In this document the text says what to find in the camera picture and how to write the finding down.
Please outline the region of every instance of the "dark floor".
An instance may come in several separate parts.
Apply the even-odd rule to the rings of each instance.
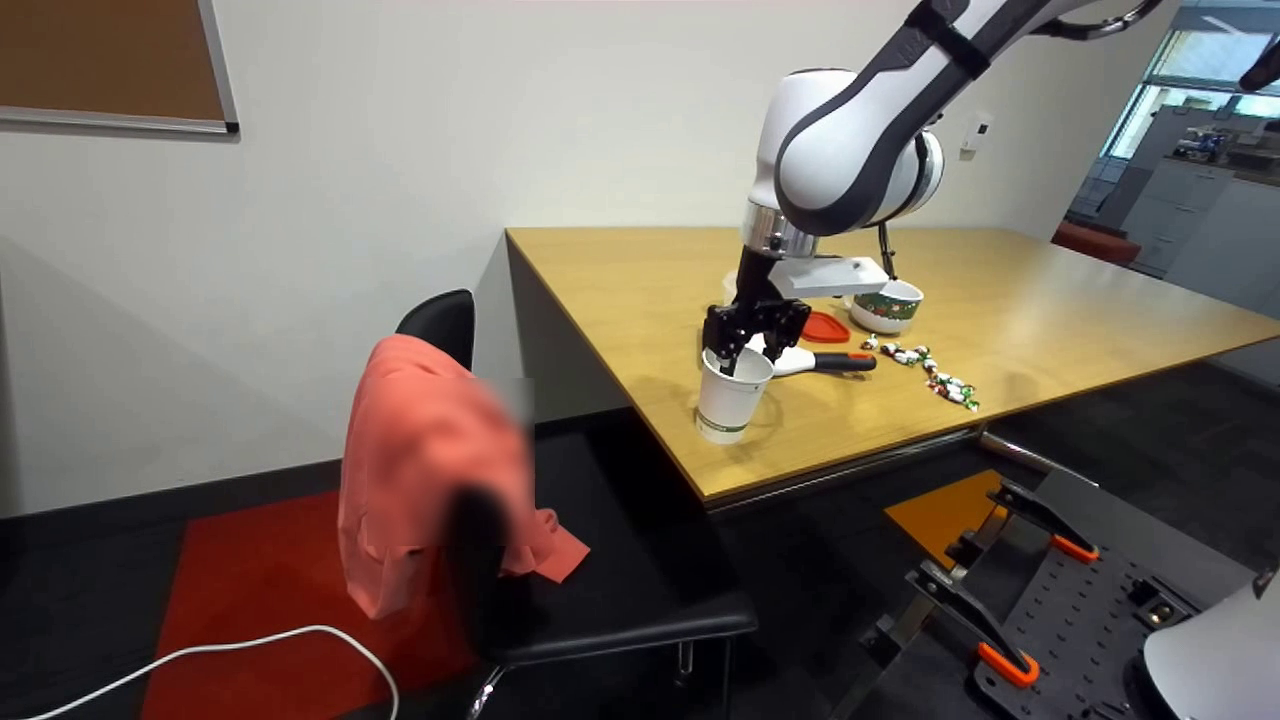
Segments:
[[[1247,569],[1280,561],[1280,395],[1234,374],[1198,363],[997,428]],[[988,451],[949,447],[715,517],[766,622],[759,635],[736,652],[731,717],[836,717],[843,689],[865,674],[865,656],[853,652],[857,635],[909,599],[906,573],[919,561],[880,510],[975,468],[1035,486]],[[334,463],[6,522],[0,717],[62,704],[102,683],[105,670],[130,674],[152,659],[168,573],[193,517],[324,486],[334,486]],[[518,674],[492,717],[681,717],[656,692],[664,674],[668,656],[659,652]],[[405,717],[447,717],[456,697],[462,689],[412,697]],[[136,709],[140,683],[76,717],[136,717]]]

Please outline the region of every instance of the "red cloth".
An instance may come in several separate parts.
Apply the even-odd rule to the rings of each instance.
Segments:
[[[335,513],[349,598],[370,616],[425,593],[462,482],[508,504],[504,573],[560,585],[589,555],[556,513],[534,504],[524,437],[501,399],[442,348],[381,339],[358,390]]]

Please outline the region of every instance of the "office chair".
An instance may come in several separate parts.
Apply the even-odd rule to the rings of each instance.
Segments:
[[[443,348],[470,368],[475,335],[472,293],[443,293],[412,308],[399,334]],[[644,423],[614,414],[591,428],[528,434],[536,504],[556,510],[591,555],[566,582],[501,576],[508,513],[501,494],[462,486],[443,525],[443,566],[462,598],[465,632],[487,663],[470,704],[475,720],[497,683],[534,663],[591,659],[616,652],[676,650],[676,683],[695,656],[721,656],[721,714],[730,717],[731,640],[755,629],[755,611],[730,553],[664,463]]]

